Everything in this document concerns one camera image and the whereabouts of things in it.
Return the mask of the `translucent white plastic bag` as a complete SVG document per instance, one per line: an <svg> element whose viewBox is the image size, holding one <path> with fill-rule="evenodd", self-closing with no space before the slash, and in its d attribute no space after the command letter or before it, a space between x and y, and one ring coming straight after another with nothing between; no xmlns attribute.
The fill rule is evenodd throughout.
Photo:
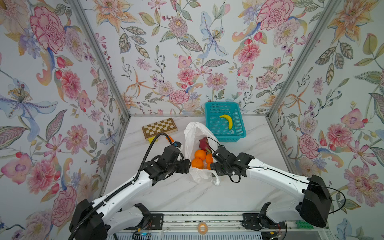
<svg viewBox="0 0 384 240"><path fill-rule="evenodd" d="M195 152L200 149L200 140L204 137L208 138L208 144L213 151L219 146L219 141L214 134L204 124L199 122L190 122L184 130L184 135L184 156L191 162L195 159ZM212 170L191 167L189 174L198 184L211 183L218 187L221 183L218 174Z"/></svg>

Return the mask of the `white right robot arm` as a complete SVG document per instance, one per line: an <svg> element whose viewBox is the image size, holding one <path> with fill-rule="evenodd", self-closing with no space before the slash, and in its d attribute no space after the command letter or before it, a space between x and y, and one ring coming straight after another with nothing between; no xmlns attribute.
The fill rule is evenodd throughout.
<svg viewBox="0 0 384 240"><path fill-rule="evenodd" d="M213 158L215 162L211 164L211 169L218 176L249 177L269 184L292 197L277 204L264 203L257 217L251 221L259 229L287 221L305 221L318 228L326 227L332 197L321 177L313 175L306 178L288 173L246 153L235 156L224 146L219 146L213 152Z"/></svg>

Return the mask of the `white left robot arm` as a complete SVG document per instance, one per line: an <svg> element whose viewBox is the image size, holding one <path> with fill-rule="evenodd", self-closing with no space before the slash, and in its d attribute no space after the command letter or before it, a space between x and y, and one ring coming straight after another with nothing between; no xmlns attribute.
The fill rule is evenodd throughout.
<svg viewBox="0 0 384 240"><path fill-rule="evenodd" d="M71 240L105 240L129 227L137 230L146 227L150 211L143 204L123 207L138 194L153 187L173 174L187 174L191 161L185 159L180 148L165 147L160 156L147 161L146 152L138 172L120 187L93 201L83 200L75 208L69 230Z"/></svg>

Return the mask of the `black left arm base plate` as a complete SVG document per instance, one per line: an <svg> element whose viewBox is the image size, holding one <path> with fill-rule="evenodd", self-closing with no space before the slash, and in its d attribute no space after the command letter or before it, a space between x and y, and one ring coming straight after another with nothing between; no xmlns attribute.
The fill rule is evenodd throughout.
<svg viewBox="0 0 384 240"><path fill-rule="evenodd" d="M136 230L162 230L164 214L151 213L143 204L135 204L134 207L141 212L141 221L134 226Z"/></svg>

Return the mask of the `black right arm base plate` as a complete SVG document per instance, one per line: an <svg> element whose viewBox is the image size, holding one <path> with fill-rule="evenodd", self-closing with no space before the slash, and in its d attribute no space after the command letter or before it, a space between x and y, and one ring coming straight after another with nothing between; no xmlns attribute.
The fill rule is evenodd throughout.
<svg viewBox="0 0 384 240"><path fill-rule="evenodd" d="M286 229L287 225L285 222L275 223L267 217L267 209L270 204L271 202L265 203L259 213L242 214L242 227L244 227L246 230L253 231Z"/></svg>

